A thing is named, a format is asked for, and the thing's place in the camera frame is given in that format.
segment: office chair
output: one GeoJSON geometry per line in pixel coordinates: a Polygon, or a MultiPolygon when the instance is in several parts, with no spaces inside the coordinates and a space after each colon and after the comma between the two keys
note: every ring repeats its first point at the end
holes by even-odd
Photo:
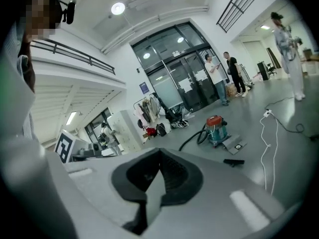
{"type": "Polygon", "coordinates": [[[269,75],[275,75],[275,74],[277,74],[277,72],[274,72],[274,70],[276,69],[274,66],[271,66],[271,64],[269,63],[269,64],[267,64],[267,66],[268,66],[268,73],[269,73],[269,75]]]}

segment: vacuum hose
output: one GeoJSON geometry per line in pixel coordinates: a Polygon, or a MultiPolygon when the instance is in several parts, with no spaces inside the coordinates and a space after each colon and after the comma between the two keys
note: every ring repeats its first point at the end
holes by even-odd
{"type": "Polygon", "coordinates": [[[179,147],[179,151],[181,151],[183,149],[183,147],[190,141],[192,140],[195,136],[198,136],[197,138],[197,144],[201,144],[202,142],[204,142],[206,140],[206,138],[208,137],[208,132],[207,130],[205,129],[206,127],[206,124],[203,126],[202,130],[201,131],[198,131],[197,133],[193,134],[189,139],[187,139],[180,147],[179,147]],[[206,134],[204,135],[204,138],[203,139],[200,139],[201,138],[201,134],[205,132],[206,134]]]}

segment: recessed light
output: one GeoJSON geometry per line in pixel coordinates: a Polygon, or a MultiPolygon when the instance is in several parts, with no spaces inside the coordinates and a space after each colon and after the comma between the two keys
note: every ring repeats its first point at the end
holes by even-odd
{"type": "Polygon", "coordinates": [[[111,8],[111,12],[114,15],[120,15],[124,12],[124,10],[125,10],[125,5],[122,2],[115,3],[111,8]]]}
{"type": "Polygon", "coordinates": [[[69,119],[68,119],[66,125],[70,125],[70,124],[71,124],[71,122],[72,122],[72,120],[73,120],[75,114],[76,114],[76,112],[72,112],[72,113],[70,114],[70,117],[69,117],[69,119]]]}
{"type": "Polygon", "coordinates": [[[144,59],[148,59],[149,57],[150,57],[149,53],[145,53],[144,56],[143,56],[144,59]]]}
{"type": "Polygon", "coordinates": [[[266,26],[266,25],[262,25],[261,28],[267,30],[267,29],[269,29],[270,27],[268,27],[268,26],[266,26]]]}

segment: black shirt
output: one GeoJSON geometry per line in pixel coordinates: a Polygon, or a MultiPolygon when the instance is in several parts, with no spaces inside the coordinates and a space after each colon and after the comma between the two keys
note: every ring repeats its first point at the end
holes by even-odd
{"type": "Polygon", "coordinates": [[[229,71],[230,71],[230,73],[231,73],[232,75],[238,74],[237,68],[236,68],[236,66],[235,66],[236,63],[237,63],[236,58],[231,57],[229,60],[227,60],[227,65],[228,65],[229,71]]]}

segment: blue sign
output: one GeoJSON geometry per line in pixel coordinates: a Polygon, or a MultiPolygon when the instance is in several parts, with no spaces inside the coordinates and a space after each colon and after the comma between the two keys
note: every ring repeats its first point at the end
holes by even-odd
{"type": "Polygon", "coordinates": [[[147,92],[150,92],[150,90],[149,90],[149,88],[148,88],[148,86],[146,85],[145,82],[143,82],[142,84],[140,84],[140,88],[141,88],[143,94],[146,94],[147,92]]]}

